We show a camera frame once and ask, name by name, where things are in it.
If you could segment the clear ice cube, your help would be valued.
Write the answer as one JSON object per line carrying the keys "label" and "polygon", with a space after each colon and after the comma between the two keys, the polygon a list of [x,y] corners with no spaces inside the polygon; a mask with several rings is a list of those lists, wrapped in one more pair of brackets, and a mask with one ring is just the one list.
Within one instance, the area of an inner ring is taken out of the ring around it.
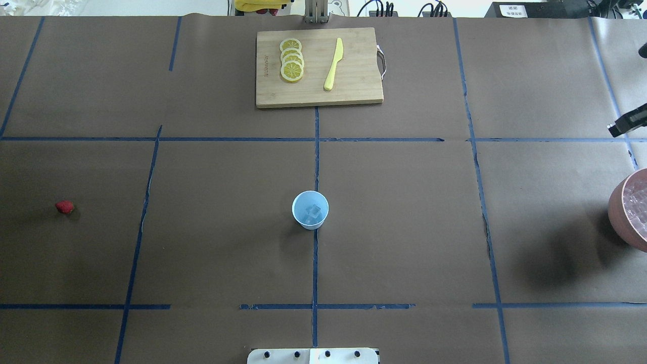
{"label": "clear ice cube", "polygon": [[322,222],[323,213],[321,207],[317,204],[312,204],[306,207],[303,219],[305,225],[316,225],[319,222]]}

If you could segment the pink bowl of ice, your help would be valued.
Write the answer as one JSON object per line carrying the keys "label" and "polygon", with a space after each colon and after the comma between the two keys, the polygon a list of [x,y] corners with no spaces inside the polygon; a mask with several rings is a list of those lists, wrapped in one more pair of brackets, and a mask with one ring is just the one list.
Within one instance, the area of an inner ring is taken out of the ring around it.
{"label": "pink bowl of ice", "polygon": [[617,184],[608,202],[608,217],[617,235],[642,252],[646,252],[645,178],[645,168],[629,175]]}

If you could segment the light blue cup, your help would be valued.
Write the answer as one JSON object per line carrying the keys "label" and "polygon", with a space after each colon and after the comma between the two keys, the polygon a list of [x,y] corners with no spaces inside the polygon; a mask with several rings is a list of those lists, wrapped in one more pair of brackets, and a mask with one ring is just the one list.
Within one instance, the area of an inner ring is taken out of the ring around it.
{"label": "light blue cup", "polygon": [[[319,222],[316,225],[305,225],[304,224],[304,215],[305,215],[305,208],[312,205],[312,204],[317,204],[318,206],[321,207],[322,213],[323,213],[323,219],[322,222]],[[304,191],[302,193],[299,193],[296,198],[293,200],[293,205],[292,205],[292,213],[293,213],[293,218],[306,230],[317,230],[320,228],[324,221],[326,220],[328,213],[330,211],[330,205],[328,203],[328,200],[326,197],[317,192],[317,191]]]}

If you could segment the bamboo cutting board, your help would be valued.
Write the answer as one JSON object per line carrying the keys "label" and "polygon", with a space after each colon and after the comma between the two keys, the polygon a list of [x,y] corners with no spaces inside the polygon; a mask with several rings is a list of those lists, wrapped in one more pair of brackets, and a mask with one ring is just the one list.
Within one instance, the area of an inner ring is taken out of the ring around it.
{"label": "bamboo cutting board", "polygon": [[[324,90],[337,38],[344,44],[334,88]],[[283,39],[301,41],[304,76],[296,83],[280,75]],[[373,27],[260,31],[256,38],[256,107],[294,108],[379,104],[384,101],[378,66],[378,44]]]}

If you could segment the yellow plastic knife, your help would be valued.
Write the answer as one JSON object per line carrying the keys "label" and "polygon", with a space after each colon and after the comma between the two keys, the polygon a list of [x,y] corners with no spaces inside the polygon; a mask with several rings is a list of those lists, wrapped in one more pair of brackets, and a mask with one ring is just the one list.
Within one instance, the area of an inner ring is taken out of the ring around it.
{"label": "yellow plastic knife", "polygon": [[343,59],[343,55],[344,55],[343,40],[338,37],[335,44],[335,51],[334,51],[333,59],[331,61],[331,66],[323,84],[323,89],[326,90],[327,92],[330,92],[334,88],[335,78],[337,75],[337,66],[338,66],[338,63]]}

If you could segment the yellow bag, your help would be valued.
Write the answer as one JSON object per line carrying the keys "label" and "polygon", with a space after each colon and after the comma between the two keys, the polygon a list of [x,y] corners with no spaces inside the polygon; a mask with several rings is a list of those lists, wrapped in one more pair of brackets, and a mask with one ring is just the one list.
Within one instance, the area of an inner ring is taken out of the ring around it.
{"label": "yellow bag", "polygon": [[257,10],[280,10],[293,1],[280,0],[235,0],[234,8],[241,12],[256,12]]}

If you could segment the red strawberry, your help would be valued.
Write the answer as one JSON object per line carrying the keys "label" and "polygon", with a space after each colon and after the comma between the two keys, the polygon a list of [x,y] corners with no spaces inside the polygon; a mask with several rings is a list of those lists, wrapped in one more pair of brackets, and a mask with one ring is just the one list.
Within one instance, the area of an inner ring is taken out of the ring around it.
{"label": "red strawberry", "polygon": [[75,206],[74,206],[74,203],[72,203],[72,201],[62,200],[55,203],[55,208],[59,213],[71,214],[74,211]]}

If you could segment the aluminium frame post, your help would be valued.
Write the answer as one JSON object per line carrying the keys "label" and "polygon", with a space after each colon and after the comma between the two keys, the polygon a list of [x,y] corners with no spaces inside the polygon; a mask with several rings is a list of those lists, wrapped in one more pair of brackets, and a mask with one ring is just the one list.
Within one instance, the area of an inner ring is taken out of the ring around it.
{"label": "aluminium frame post", "polygon": [[304,21],[307,24],[326,24],[330,19],[328,1],[305,0]]}

